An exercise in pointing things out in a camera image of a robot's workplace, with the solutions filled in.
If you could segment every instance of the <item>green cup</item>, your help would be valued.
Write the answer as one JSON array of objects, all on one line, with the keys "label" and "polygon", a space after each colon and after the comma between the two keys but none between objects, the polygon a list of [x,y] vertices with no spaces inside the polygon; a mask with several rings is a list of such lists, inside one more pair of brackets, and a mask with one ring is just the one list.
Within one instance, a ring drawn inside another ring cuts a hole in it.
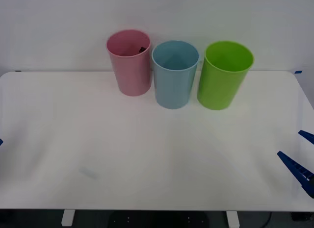
[{"label": "green cup", "polygon": [[209,45],[199,83],[197,99],[206,108],[227,108],[236,95],[254,56],[245,46],[232,41]]}]

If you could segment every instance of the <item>white wall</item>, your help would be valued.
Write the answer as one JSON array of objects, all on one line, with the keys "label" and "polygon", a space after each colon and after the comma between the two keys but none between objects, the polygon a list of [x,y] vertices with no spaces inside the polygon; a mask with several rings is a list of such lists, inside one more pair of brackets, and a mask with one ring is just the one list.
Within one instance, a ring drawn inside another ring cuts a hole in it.
[{"label": "white wall", "polygon": [[134,27],[153,44],[183,39],[203,53],[230,39],[255,69],[312,63],[314,0],[0,0],[0,69],[108,69],[108,36]]}]

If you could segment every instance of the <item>floor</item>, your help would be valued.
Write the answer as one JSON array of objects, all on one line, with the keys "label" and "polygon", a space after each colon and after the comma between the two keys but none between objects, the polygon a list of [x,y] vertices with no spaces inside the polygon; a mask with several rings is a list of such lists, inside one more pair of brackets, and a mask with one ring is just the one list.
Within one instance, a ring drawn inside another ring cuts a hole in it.
[{"label": "floor", "polygon": [[[79,210],[73,228],[106,228],[111,211]],[[206,213],[211,228],[228,228],[224,212]],[[61,228],[63,210],[15,210],[0,219],[0,228]],[[241,228],[259,228],[268,212],[239,212]],[[312,221],[294,222],[289,212],[275,212],[266,228],[312,228]]]}]

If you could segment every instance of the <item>black cable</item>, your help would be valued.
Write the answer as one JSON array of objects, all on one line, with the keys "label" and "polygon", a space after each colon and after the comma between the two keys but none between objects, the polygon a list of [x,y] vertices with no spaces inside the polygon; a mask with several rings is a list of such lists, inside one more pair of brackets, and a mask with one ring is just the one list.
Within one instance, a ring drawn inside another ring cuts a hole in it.
[{"label": "black cable", "polygon": [[269,212],[269,216],[268,216],[267,221],[260,228],[265,228],[268,225],[272,215],[273,215],[273,212]]}]

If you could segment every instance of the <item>pink cup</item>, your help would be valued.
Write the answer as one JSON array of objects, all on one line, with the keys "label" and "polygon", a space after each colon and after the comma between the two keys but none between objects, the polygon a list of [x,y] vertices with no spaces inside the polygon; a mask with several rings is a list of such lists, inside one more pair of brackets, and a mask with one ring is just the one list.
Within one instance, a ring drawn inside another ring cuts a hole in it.
[{"label": "pink cup", "polygon": [[106,46],[120,91],[133,97],[146,93],[151,87],[148,35],[136,29],[122,30],[111,35]]}]

